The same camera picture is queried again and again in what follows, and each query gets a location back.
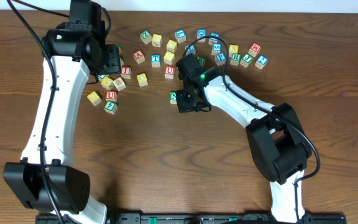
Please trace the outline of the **green N block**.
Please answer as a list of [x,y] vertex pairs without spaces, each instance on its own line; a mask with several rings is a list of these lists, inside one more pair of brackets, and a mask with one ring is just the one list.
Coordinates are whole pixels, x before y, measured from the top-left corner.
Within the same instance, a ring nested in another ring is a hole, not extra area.
[[177,96],[174,91],[170,93],[170,103],[171,104],[177,104]]

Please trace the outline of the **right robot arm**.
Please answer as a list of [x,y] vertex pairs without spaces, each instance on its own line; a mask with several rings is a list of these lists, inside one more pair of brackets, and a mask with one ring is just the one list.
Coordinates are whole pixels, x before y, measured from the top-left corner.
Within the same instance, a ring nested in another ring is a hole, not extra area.
[[205,69],[192,54],[179,59],[175,66],[184,85],[176,92],[179,111],[209,112],[215,106],[243,126],[254,164],[270,183],[274,219],[299,223],[305,214],[301,182],[307,179],[304,170],[316,149],[295,110],[286,103],[274,106],[258,100],[219,68]]

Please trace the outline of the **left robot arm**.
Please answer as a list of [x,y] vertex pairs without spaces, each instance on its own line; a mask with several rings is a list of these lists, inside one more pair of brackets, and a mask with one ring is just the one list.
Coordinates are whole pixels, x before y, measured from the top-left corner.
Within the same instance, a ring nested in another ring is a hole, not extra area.
[[90,0],[72,0],[67,20],[37,38],[44,56],[39,107],[19,162],[3,177],[25,208],[55,223],[106,223],[108,208],[90,194],[90,177],[74,168],[73,137],[90,76],[121,71],[118,47],[107,44],[111,19]]

